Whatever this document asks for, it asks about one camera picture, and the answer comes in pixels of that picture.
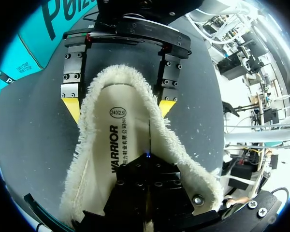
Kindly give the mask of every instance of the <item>black machine part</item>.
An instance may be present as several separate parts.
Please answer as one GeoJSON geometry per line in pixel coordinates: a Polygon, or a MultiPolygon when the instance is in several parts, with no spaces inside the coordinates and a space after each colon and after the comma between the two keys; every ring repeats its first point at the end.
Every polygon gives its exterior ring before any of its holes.
{"type": "Polygon", "coordinates": [[[245,46],[250,49],[250,54],[254,57],[257,58],[267,53],[261,40],[253,31],[249,31],[248,33],[242,35],[242,38],[245,40],[245,46]]]}
{"type": "Polygon", "coordinates": [[[177,101],[178,78],[183,68],[180,60],[191,54],[190,38],[178,30],[153,21],[124,16],[117,21],[114,29],[107,32],[96,27],[74,30],[64,33],[63,39],[68,52],[64,57],[62,98],[78,98],[81,104],[85,95],[87,49],[93,43],[151,43],[162,47],[158,53],[161,62],[155,86],[158,101],[177,101]]]}
{"type": "MultiPolygon", "coordinates": [[[[202,205],[204,198],[196,193],[196,197],[189,199],[178,167],[148,153],[121,165],[116,177],[104,207],[105,216],[84,211],[81,222],[72,222],[75,231],[143,232],[146,223],[152,220],[154,232],[260,232],[273,223],[281,205],[273,194],[262,191],[253,199],[255,207],[247,204],[224,220],[214,210],[194,216],[192,201],[202,205]]],[[[51,230],[73,231],[47,213],[30,194],[25,201],[51,230]]]]}
{"type": "Polygon", "coordinates": [[[105,22],[116,22],[124,15],[138,16],[168,25],[201,6],[203,0],[97,0],[105,22]]]}

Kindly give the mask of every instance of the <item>fuzzy white shoe upper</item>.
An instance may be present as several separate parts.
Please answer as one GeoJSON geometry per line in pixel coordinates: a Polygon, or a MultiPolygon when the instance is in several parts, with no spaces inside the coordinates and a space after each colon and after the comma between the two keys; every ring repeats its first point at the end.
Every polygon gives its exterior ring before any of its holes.
{"type": "MultiPolygon", "coordinates": [[[[82,102],[78,123],[79,144],[76,146],[73,161],[68,170],[65,190],[61,197],[59,219],[71,226],[72,219],[78,221],[83,219],[83,210],[103,215],[103,208],[112,189],[112,184],[116,180],[116,174],[106,170],[111,168],[111,163],[108,161],[112,160],[109,155],[110,151],[105,154],[105,149],[96,148],[103,144],[104,140],[100,137],[106,136],[104,135],[106,132],[102,131],[103,118],[102,116],[97,117],[97,115],[103,110],[109,112],[108,108],[105,109],[108,107],[106,101],[108,99],[110,102],[112,100],[118,101],[121,97],[118,94],[120,92],[122,92],[122,97],[125,98],[124,101],[126,101],[126,106],[130,112],[134,112],[134,115],[133,113],[129,115],[125,109],[127,123],[133,127],[130,130],[130,138],[127,138],[128,150],[133,149],[133,153],[139,152],[138,155],[144,152],[148,144],[148,135],[146,134],[148,126],[144,122],[149,120],[151,152],[166,162],[177,164],[181,171],[183,186],[190,199],[195,194],[200,194],[205,198],[203,206],[195,206],[194,214],[218,210],[223,200],[220,183],[213,174],[207,172],[204,167],[191,159],[175,133],[167,128],[170,122],[168,119],[163,119],[157,104],[157,97],[153,94],[151,86],[134,68],[114,65],[104,69],[93,79],[82,102]],[[112,97],[114,92],[117,92],[116,97],[112,97]],[[105,101],[103,104],[99,103],[101,99],[105,101]],[[100,181],[101,178],[107,178],[108,182],[100,181]]],[[[121,130],[122,122],[120,121],[120,128],[118,128],[120,133],[124,133],[121,130]]],[[[105,141],[105,143],[109,148],[110,142],[105,141]]],[[[114,164],[120,165],[124,162],[125,158],[122,154],[124,151],[124,148],[118,148],[121,158],[118,160],[119,163],[113,160],[113,167],[114,164]]],[[[128,162],[135,158],[130,156],[128,162]]]]}

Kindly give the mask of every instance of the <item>hex bolt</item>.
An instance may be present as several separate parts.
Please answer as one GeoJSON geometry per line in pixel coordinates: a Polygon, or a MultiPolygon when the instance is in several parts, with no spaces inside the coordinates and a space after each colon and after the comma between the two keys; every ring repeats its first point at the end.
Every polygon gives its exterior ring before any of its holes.
{"type": "Polygon", "coordinates": [[[141,182],[136,182],[135,184],[136,184],[137,187],[142,187],[143,186],[143,184],[141,182]]]}
{"type": "Polygon", "coordinates": [[[175,180],[175,181],[174,181],[174,184],[176,184],[176,185],[181,185],[182,183],[180,182],[180,180],[175,180]]]}
{"type": "Polygon", "coordinates": [[[155,182],[154,184],[156,187],[161,187],[162,186],[162,183],[161,182],[155,182]]]}
{"type": "Polygon", "coordinates": [[[258,206],[258,202],[254,201],[254,200],[248,202],[249,209],[255,209],[255,208],[257,208],[257,206],[258,206]]]}
{"type": "Polygon", "coordinates": [[[118,181],[116,181],[116,184],[119,186],[122,186],[125,184],[125,182],[123,180],[118,180],[118,181]]]}
{"type": "Polygon", "coordinates": [[[205,200],[203,196],[197,194],[192,198],[192,202],[196,206],[202,206],[204,205],[205,200]]]}
{"type": "Polygon", "coordinates": [[[267,210],[266,210],[266,208],[261,208],[261,209],[259,209],[259,211],[258,211],[258,216],[259,217],[264,217],[265,215],[267,214],[267,210]]]}

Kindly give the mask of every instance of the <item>gray platform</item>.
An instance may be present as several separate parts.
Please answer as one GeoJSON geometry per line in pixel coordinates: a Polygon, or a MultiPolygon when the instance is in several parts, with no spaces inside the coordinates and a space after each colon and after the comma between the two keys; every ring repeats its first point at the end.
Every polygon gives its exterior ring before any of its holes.
{"type": "MultiPolygon", "coordinates": [[[[73,29],[88,24],[80,20],[73,29]]],[[[168,118],[188,153],[212,171],[222,166],[224,139],[214,67],[203,40],[185,18],[172,26],[191,38],[192,55],[182,60],[179,99],[168,118]]],[[[153,85],[159,50],[151,44],[94,44],[88,51],[87,84],[103,68],[127,64],[153,85]]],[[[55,217],[78,137],[76,123],[60,99],[66,51],[61,43],[45,70],[12,83],[0,95],[0,166],[8,188],[26,211],[23,196],[31,193],[55,217]]]]}

